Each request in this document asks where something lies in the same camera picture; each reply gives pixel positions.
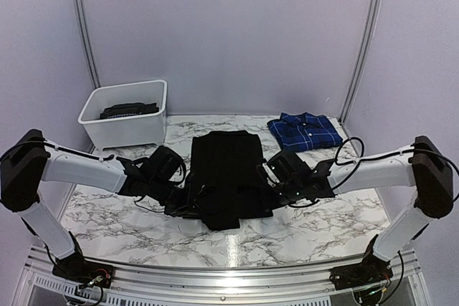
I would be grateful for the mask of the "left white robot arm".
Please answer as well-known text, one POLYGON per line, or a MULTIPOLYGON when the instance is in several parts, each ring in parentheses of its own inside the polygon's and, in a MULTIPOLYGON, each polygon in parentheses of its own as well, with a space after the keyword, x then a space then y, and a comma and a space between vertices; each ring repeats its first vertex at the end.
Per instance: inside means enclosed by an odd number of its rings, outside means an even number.
POLYGON ((135 160, 116 154, 94 156, 30 129, 1 156, 1 203, 44 243, 58 270, 83 281, 90 276, 90 264, 75 236, 56 217, 55 208, 64 197, 53 200, 51 193, 88 186, 116 196, 149 197, 171 211, 185 178, 184 160, 163 145, 135 160))

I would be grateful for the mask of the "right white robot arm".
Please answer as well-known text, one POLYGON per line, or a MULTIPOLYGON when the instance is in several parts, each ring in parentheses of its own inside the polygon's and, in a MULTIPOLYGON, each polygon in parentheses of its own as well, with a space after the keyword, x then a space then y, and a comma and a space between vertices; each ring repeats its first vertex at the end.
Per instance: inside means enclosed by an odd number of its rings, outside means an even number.
POLYGON ((276 177, 270 207, 294 206, 306 199, 321 199, 374 189, 384 208, 398 191, 403 206, 393 209, 389 226, 371 240, 355 276, 370 283, 397 252, 418 237, 433 221, 445 218, 458 202, 458 166, 444 156, 427 136, 386 153, 342 160, 339 157, 310 167, 297 154, 279 152, 267 167, 276 177))

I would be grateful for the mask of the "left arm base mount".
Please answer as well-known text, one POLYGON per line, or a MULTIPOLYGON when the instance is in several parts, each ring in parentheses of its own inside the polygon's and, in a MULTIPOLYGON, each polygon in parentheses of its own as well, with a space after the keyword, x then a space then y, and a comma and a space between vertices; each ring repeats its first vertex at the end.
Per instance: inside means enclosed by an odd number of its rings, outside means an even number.
POLYGON ((80 289, 109 288, 114 272, 114 266, 87 260, 80 252, 74 252, 64 259, 56 258, 52 270, 55 276, 77 282, 80 289))

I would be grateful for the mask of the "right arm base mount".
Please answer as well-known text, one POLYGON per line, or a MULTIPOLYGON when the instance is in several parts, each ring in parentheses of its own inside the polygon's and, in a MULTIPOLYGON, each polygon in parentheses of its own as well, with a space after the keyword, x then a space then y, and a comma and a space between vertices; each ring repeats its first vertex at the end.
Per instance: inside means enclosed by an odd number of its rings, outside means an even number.
POLYGON ((336 290, 360 287, 393 277, 389 261, 384 261, 374 255, 376 239, 377 235, 369 242, 360 263, 331 269, 329 280, 336 290))

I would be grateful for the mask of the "black long sleeve shirt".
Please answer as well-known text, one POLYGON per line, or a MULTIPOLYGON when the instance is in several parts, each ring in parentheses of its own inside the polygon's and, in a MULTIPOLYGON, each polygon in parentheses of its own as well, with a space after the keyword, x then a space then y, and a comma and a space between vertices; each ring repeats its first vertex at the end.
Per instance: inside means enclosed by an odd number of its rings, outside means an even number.
POLYGON ((246 130, 193 138, 188 205, 208 229, 238 229, 241 219, 273 216, 269 185, 258 170, 263 159, 259 136, 246 130))

